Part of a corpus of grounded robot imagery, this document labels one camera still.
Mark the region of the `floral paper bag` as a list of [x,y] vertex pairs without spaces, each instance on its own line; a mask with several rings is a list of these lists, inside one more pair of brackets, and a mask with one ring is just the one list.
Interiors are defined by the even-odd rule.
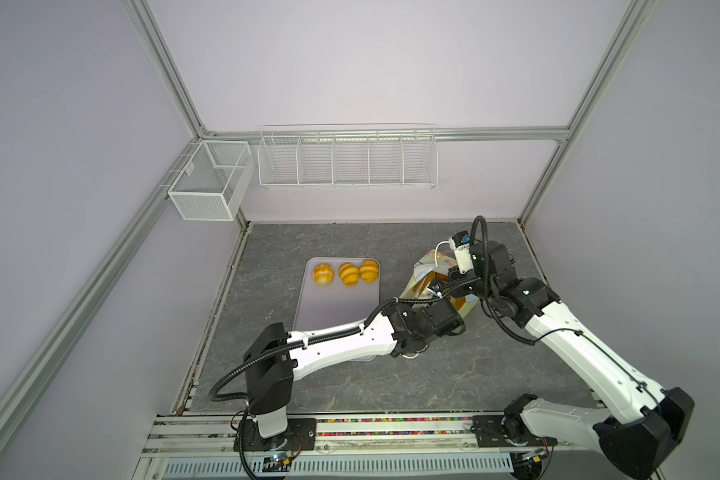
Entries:
[[468,244],[454,238],[439,242],[414,264],[400,297],[414,300],[442,297],[449,283],[473,273],[473,270],[462,269],[462,266],[472,266],[472,261],[467,260],[467,247]]

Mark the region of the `yellow twisted bread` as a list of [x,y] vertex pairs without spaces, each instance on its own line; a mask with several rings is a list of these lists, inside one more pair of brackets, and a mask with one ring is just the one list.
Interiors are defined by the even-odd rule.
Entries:
[[359,268],[351,263],[344,263],[338,269],[341,282],[349,287],[355,286],[360,280]]
[[366,259],[358,268],[360,278],[366,283],[375,282],[380,275],[380,266],[376,260]]

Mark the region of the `round sesame bun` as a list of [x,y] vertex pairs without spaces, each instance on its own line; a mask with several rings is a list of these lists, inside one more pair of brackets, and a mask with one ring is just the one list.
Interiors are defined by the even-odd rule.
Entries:
[[328,286],[333,282],[334,270],[330,264],[321,263],[314,268],[312,277],[318,286]]

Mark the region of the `long golden pastry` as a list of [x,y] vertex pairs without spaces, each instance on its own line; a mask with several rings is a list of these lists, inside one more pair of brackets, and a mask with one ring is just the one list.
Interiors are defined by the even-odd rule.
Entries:
[[455,282],[445,282],[439,278],[434,278],[427,286],[427,291],[433,298],[449,298],[457,289],[458,285]]

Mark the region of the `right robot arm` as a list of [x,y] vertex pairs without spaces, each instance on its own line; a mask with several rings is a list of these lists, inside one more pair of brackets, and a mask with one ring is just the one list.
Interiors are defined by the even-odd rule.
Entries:
[[454,281],[467,279],[484,313],[516,341],[546,345],[601,401],[580,408],[518,397],[504,410],[501,433],[521,444],[530,436],[549,437],[602,453],[632,479],[648,479],[682,443],[694,400],[681,388],[666,389],[605,345],[576,318],[560,297],[537,278],[519,278],[506,247],[459,232],[447,241],[456,264]]

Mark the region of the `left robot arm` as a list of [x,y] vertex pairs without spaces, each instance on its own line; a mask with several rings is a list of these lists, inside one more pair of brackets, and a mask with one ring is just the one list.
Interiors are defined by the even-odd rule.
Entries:
[[368,317],[322,330],[287,331],[267,326],[240,365],[211,387],[212,402],[244,400],[259,435],[286,433],[293,384],[322,369],[364,357],[413,358],[436,339],[458,336],[465,322],[450,300],[393,297]]

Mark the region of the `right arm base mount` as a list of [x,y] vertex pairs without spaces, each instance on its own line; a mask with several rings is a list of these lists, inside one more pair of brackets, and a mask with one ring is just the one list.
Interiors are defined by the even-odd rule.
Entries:
[[469,431],[479,447],[553,447],[558,441],[551,437],[538,437],[530,433],[519,420],[503,414],[485,414],[472,417]]

